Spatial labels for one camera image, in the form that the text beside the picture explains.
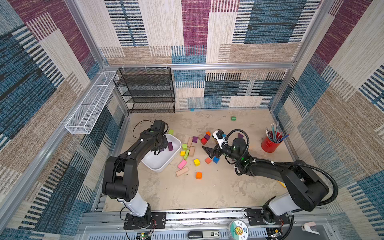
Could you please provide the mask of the white plastic storage bin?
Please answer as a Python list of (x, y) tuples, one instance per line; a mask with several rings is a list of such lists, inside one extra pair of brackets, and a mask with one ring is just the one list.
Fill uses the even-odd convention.
[(167, 141), (172, 143), (173, 150), (170, 151), (169, 148), (166, 147), (158, 155), (155, 155), (154, 152), (148, 152), (141, 161), (145, 166), (156, 173), (162, 172), (178, 155), (182, 147), (181, 141), (175, 136), (170, 134), (165, 134), (165, 136), (167, 137)]

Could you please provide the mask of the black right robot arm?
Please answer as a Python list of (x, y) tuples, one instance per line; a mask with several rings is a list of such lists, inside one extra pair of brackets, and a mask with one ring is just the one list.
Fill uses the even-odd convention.
[[(235, 138), (229, 144), (229, 138), (235, 132), (244, 137)], [(229, 158), (237, 176), (265, 177), (286, 185), (288, 192), (268, 200), (260, 211), (267, 225), (275, 224), (287, 213), (311, 212), (317, 206), (330, 204), (339, 194), (338, 184), (329, 173), (302, 160), (274, 162), (253, 157), (249, 153), (250, 138), (243, 130), (232, 130), (227, 135), (223, 130), (217, 130), (211, 136), (216, 141), (215, 147), (202, 147), (203, 150), (211, 159)]]

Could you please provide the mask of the purple rectangular block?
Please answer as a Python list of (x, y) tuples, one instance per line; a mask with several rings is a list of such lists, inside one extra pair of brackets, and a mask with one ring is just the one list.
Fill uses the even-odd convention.
[(174, 150), (173, 148), (173, 143), (172, 142), (168, 142), (168, 150), (171, 152)]

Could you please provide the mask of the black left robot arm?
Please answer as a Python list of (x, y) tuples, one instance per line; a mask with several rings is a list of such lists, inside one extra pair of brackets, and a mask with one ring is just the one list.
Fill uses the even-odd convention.
[(117, 157), (109, 157), (105, 164), (102, 193), (111, 199), (124, 204), (130, 211), (127, 221), (144, 228), (150, 225), (151, 206), (138, 193), (138, 165), (149, 152), (158, 155), (168, 146), (167, 123), (154, 120), (151, 127), (142, 131), (138, 140), (124, 153)]

